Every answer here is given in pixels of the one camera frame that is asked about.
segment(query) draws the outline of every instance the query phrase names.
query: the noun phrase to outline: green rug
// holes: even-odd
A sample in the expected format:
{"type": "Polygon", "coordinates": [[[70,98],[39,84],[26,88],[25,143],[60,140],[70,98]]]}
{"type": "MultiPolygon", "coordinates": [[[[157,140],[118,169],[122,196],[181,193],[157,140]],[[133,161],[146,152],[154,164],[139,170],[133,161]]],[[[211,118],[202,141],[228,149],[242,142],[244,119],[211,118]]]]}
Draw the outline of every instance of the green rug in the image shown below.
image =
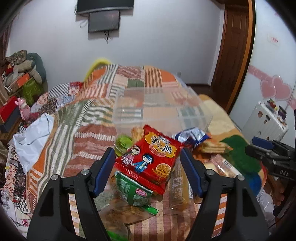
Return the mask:
{"type": "Polygon", "coordinates": [[[244,149],[248,144],[241,136],[233,135],[221,142],[227,143],[233,148],[232,151],[223,154],[223,157],[244,176],[257,174],[261,170],[260,162],[245,154],[244,149]]]}

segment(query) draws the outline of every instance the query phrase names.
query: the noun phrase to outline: green bag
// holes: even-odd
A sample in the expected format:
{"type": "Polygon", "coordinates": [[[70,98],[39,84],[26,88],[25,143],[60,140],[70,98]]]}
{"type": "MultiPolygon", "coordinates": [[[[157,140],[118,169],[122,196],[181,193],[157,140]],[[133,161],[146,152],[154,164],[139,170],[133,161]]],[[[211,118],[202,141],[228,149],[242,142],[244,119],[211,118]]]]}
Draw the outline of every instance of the green bag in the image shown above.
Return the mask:
{"type": "Polygon", "coordinates": [[[43,86],[38,84],[32,77],[22,86],[20,96],[26,99],[29,106],[32,106],[35,103],[33,96],[40,96],[43,93],[43,86]]]}

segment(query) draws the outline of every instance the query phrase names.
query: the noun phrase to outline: wooden door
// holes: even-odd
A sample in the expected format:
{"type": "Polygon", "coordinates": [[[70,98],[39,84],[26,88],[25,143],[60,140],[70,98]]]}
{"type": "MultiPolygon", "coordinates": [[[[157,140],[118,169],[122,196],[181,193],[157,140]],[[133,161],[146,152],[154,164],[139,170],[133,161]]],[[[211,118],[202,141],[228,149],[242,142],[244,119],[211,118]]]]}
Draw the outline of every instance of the wooden door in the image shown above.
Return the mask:
{"type": "Polygon", "coordinates": [[[226,107],[242,67],[248,24],[247,7],[225,5],[221,48],[211,84],[211,88],[215,92],[215,101],[225,110],[227,110],[226,107]]]}

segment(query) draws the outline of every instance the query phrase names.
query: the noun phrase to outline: door frame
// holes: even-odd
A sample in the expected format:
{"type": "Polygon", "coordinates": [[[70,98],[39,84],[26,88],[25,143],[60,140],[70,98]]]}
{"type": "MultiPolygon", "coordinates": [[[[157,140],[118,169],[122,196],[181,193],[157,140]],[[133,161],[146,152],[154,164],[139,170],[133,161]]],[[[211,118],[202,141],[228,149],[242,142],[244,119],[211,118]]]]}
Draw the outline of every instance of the door frame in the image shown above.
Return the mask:
{"type": "MultiPolygon", "coordinates": [[[[227,21],[227,7],[231,8],[231,5],[225,4],[225,10],[224,10],[224,24],[223,24],[223,34],[222,34],[222,39],[221,39],[221,46],[220,46],[220,51],[218,55],[218,60],[217,60],[217,65],[215,68],[214,76],[213,76],[213,81],[211,83],[211,87],[213,87],[215,81],[216,81],[216,74],[219,68],[220,60],[221,60],[221,55],[222,55],[222,50],[224,47],[224,40],[225,40],[225,31],[226,31],[226,21],[227,21]]],[[[245,9],[244,6],[236,6],[242,9],[245,9]]],[[[229,114],[237,97],[240,92],[240,89],[242,87],[243,81],[245,79],[245,76],[247,74],[247,70],[249,67],[250,59],[251,59],[251,54],[253,50],[253,44],[254,44],[254,37],[255,37],[255,0],[248,0],[248,12],[249,12],[249,25],[248,25],[248,33],[247,33],[247,41],[246,41],[246,48],[244,52],[244,57],[242,60],[242,65],[239,70],[239,74],[237,77],[237,81],[235,83],[233,92],[228,100],[228,103],[226,105],[225,111],[229,114]]]]}

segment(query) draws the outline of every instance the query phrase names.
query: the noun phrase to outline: blue gripper pad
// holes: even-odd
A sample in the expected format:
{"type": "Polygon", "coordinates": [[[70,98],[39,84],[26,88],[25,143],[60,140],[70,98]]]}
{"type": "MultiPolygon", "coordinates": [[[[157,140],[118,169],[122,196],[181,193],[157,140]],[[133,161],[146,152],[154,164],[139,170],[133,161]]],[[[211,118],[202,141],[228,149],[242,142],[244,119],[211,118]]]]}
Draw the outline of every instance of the blue gripper pad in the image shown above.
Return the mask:
{"type": "Polygon", "coordinates": [[[199,197],[203,197],[209,184],[205,180],[205,172],[207,169],[201,161],[194,159],[187,148],[181,151],[180,160],[193,193],[197,194],[199,197]]]}
{"type": "Polygon", "coordinates": [[[274,148],[271,141],[267,141],[267,140],[264,140],[264,139],[259,138],[259,137],[253,137],[252,144],[255,145],[255,146],[262,147],[262,148],[267,149],[267,150],[271,150],[271,149],[274,148]]]}
{"type": "Polygon", "coordinates": [[[107,148],[102,158],[95,161],[90,167],[92,179],[95,178],[94,189],[92,191],[94,196],[98,196],[104,191],[109,175],[115,163],[115,158],[116,156],[114,149],[107,148]]]}

